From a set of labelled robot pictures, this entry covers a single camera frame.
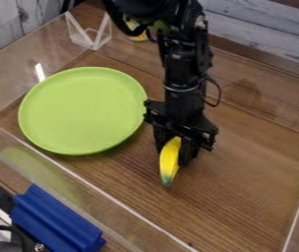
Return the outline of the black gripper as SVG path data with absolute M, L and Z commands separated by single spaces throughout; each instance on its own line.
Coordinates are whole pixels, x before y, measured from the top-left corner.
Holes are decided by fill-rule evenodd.
M 219 128 L 203 114 L 206 105 L 219 105 L 206 100 L 206 83 L 191 87 L 166 87 L 165 100 L 144 101 L 144 121 L 154 127 L 156 150 L 162 152 L 169 141 L 181 137 L 182 166 L 197 158 L 201 149 L 214 150 Z

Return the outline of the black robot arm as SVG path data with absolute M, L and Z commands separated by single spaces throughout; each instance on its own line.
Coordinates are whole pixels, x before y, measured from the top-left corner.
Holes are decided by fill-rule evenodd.
M 203 114 L 210 104 L 206 87 L 215 80 L 209 22 L 198 0 L 103 0 L 119 30 L 148 35 L 158 44 L 166 70 L 166 99 L 146 100 L 144 121 L 154 127 L 156 148 L 179 137 L 179 164 L 187 165 L 201 149 L 213 150 L 218 127 Z

